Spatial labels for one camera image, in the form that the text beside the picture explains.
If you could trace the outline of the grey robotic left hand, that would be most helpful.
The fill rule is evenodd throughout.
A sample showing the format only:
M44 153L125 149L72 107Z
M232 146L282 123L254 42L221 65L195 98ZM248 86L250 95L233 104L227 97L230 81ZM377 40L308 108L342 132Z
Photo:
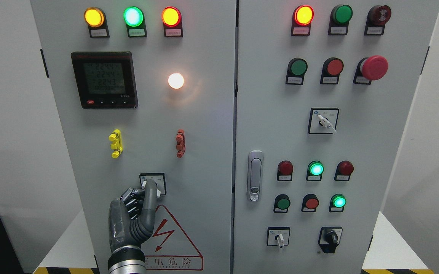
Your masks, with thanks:
M111 202L109 241L112 253L125 246L140 248L153 234L156 202L160 195L153 179L144 184L144 190L129 188Z

